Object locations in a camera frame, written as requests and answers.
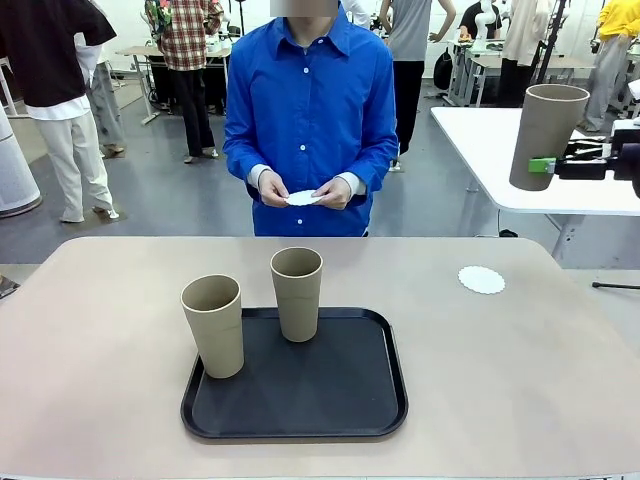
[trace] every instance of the black serving tray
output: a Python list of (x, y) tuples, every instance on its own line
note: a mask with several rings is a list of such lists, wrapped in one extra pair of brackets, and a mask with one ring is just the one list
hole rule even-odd
[(207, 439), (357, 438), (395, 431), (409, 403), (391, 326), (361, 308), (321, 308), (318, 333), (296, 344), (278, 310), (243, 310), (245, 364), (209, 377), (196, 359), (181, 413)]

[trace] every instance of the black shirt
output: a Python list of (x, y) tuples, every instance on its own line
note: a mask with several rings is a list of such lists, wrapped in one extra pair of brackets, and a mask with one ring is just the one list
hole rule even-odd
[[(502, 21), (500, 20), (500, 11), (498, 10), (498, 7), (496, 7), (495, 5), (491, 5), (491, 7), (496, 14), (496, 21), (487, 24), (487, 27), (489, 28), (489, 33), (487, 33), (488, 40), (493, 40), (493, 36), (495, 35), (496, 30), (500, 30), (502, 28)], [(480, 5), (480, 2), (474, 3), (469, 8), (467, 8), (466, 12), (464, 12), (462, 22), (460, 22), (461, 27), (467, 27), (467, 30), (469, 30), (469, 35), (471, 35), (471, 38), (473, 39), (475, 39), (478, 35), (476, 16), (481, 13), (482, 6)]]
[(52, 107), (85, 94), (74, 35), (87, 46), (116, 36), (89, 0), (0, 0), (0, 58), (9, 57), (30, 107)]

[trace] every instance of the gray t-shirt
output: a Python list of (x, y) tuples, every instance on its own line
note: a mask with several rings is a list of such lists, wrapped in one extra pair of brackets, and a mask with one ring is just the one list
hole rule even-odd
[(393, 24), (389, 48), (393, 59), (424, 62), (429, 34), (431, 0), (392, 0)]

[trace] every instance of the person in yellow shirt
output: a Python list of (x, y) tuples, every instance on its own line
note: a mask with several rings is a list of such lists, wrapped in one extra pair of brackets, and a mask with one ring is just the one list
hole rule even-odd
[(591, 98), (580, 127), (599, 132), (631, 42), (640, 34), (640, 0), (611, 0), (598, 18), (600, 50), (589, 77)]

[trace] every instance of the blue button-up shirt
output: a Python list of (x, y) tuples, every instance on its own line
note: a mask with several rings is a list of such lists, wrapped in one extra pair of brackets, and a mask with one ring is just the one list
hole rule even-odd
[(306, 51), (283, 18), (254, 30), (233, 47), (224, 150), (236, 177), (247, 181), (264, 164), (289, 193), (344, 172), (366, 185), (344, 211), (272, 208), (248, 185), (256, 235), (362, 236), (398, 152), (389, 49), (351, 24), (342, 6), (329, 34)]

